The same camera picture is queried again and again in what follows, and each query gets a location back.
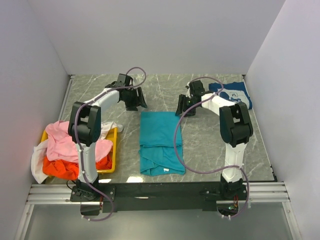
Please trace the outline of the teal t shirt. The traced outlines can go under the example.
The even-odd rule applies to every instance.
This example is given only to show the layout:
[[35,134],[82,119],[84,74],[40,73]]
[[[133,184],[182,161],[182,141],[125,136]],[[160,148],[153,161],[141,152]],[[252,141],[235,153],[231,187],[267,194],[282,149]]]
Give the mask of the teal t shirt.
[[183,140],[178,128],[176,141],[175,129],[180,118],[170,111],[144,111],[140,115],[138,151],[140,173],[146,176],[167,174],[184,175]]

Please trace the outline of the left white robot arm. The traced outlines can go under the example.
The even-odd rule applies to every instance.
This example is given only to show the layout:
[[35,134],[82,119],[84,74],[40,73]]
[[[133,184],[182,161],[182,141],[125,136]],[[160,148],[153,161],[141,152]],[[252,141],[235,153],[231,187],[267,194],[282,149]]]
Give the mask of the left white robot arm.
[[96,145],[101,135],[102,112],[121,101],[127,111],[146,108],[141,85],[135,83],[128,73],[120,73],[117,80],[106,85],[101,93],[72,105],[68,134],[76,146],[79,166],[73,191],[88,201],[96,200],[102,193],[96,168]]

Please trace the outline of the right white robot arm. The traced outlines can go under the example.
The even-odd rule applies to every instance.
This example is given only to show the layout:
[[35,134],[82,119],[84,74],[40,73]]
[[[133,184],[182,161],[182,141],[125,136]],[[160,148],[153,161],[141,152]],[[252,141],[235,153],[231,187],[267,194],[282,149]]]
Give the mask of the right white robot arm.
[[175,115],[183,119],[196,114],[196,108],[202,107],[219,116],[219,132],[225,143],[224,167],[220,177],[219,195],[230,200],[247,190],[243,185],[243,158],[247,144],[254,133],[247,105],[220,97],[223,84],[216,91],[205,90],[202,77],[187,83],[186,94],[178,97]]

